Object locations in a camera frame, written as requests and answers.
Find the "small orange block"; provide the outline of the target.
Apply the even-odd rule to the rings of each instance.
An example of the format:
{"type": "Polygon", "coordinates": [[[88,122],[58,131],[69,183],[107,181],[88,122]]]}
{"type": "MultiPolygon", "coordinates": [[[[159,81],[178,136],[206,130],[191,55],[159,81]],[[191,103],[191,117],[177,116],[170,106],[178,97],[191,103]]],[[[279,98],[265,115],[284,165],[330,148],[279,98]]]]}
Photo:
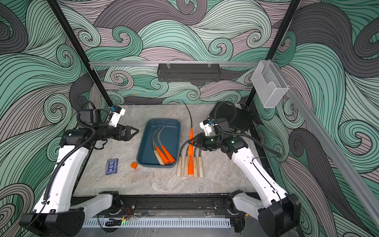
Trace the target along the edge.
{"type": "Polygon", "coordinates": [[[133,162],[133,163],[130,165],[130,167],[131,167],[132,169],[137,169],[138,164],[137,164],[136,162],[133,162]]]}

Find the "orange handle sickle long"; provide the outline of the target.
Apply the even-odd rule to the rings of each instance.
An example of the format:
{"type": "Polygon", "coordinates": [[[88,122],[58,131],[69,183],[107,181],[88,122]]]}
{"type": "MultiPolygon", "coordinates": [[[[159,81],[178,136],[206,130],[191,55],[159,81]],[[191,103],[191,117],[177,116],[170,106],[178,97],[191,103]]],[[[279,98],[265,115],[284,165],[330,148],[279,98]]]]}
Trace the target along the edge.
{"type": "Polygon", "coordinates": [[[163,152],[165,153],[167,159],[169,160],[169,162],[171,164],[173,164],[176,160],[172,157],[172,155],[169,153],[169,151],[165,148],[165,146],[163,145],[162,141],[161,141],[161,133],[163,132],[164,130],[164,127],[161,128],[158,132],[158,142],[159,142],[159,145],[161,147],[161,149],[163,150],[163,152]]]}

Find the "blue card pack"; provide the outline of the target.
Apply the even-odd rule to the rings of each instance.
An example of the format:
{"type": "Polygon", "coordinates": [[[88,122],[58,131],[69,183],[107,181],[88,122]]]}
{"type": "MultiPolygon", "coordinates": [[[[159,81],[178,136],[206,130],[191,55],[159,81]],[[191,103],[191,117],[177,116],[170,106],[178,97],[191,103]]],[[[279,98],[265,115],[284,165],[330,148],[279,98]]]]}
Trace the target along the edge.
{"type": "Polygon", "coordinates": [[[117,170],[118,170],[118,159],[115,158],[115,159],[107,160],[105,175],[116,174],[117,170]]]}

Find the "black case with latches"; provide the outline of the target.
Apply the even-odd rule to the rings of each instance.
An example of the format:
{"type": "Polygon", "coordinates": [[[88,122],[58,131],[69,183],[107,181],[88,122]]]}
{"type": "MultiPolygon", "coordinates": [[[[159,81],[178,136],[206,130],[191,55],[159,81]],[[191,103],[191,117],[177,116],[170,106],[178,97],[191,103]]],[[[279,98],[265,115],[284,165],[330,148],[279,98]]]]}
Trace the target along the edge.
{"type": "Polygon", "coordinates": [[[250,115],[247,111],[237,108],[232,102],[218,102],[210,112],[208,119],[214,121],[225,118],[232,133],[246,134],[250,127],[250,115]]]}

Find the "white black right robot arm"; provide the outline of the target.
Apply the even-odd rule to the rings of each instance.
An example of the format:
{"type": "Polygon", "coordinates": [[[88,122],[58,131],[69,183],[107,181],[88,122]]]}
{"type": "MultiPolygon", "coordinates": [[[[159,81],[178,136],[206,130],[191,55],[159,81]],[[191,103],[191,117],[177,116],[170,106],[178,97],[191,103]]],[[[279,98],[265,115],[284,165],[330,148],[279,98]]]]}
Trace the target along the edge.
{"type": "Polygon", "coordinates": [[[265,147],[263,144],[245,133],[230,131],[230,123],[237,114],[238,109],[232,102],[217,103],[213,118],[200,123],[203,132],[190,139],[188,144],[203,151],[221,150],[243,171],[260,198],[238,193],[232,198],[234,207],[258,220],[267,236],[280,237],[299,228],[301,201],[274,181],[254,157],[244,138],[251,139],[262,148],[265,147]]]}

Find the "teal plastic storage tray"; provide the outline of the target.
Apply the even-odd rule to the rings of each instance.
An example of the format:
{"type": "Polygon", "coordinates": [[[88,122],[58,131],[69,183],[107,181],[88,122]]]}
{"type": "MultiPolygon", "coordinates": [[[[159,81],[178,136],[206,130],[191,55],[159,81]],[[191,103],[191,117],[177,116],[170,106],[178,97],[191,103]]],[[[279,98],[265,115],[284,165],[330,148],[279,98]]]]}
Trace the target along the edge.
{"type": "MultiPolygon", "coordinates": [[[[137,164],[149,167],[149,168],[173,168],[178,160],[179,155],[179,145],[180,145],[180,135],[181,135],[181,123],[176,119],[150,119],[146,126],[141,139],[140,147],[137,154],[137,164]],[[160,128],[164,130],[161,133],[161,141],[165,148],[169,151],[172,157],[176,160],[173,164],[161,166],[153,152],[152,147],[152,136],[153,133],[160,128]]],[[[161,149],[158,137],[156,143],[161,149]]]]}

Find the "clear plastic wall bin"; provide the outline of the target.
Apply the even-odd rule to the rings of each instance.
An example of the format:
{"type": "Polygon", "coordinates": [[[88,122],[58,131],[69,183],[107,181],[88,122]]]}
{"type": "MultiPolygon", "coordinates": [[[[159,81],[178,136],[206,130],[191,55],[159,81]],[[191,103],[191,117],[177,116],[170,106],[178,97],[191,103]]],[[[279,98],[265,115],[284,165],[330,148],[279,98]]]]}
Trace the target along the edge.
{"type": "Polygon", "coordinates": [[[259,62],[251,77],[251,82],[266,109],[275,108],[288,91],[284,74],[278,64],[271,60],[259,62]]]}

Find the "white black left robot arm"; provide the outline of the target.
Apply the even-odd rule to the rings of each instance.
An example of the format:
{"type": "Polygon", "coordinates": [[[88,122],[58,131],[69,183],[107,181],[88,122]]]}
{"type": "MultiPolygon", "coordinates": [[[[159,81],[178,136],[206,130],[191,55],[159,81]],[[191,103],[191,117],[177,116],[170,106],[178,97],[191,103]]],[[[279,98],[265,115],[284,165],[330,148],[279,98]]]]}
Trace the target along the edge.
{"type": "Polygon", "coordinates": [[[71,204],[81,166],[97,141],[131,140],[139,130],[119,124],[125,109],[112,106],[108,119],[91,101],[77,112],[78,128],[67,130],[61,141],[55,168],[38,203],[30,213],[21,215],[19,225],[40,237],[73,237],[93,216],[107,211],[118,214],[122,201],[117,191],[102,192],[77,205],[71,204]]]}

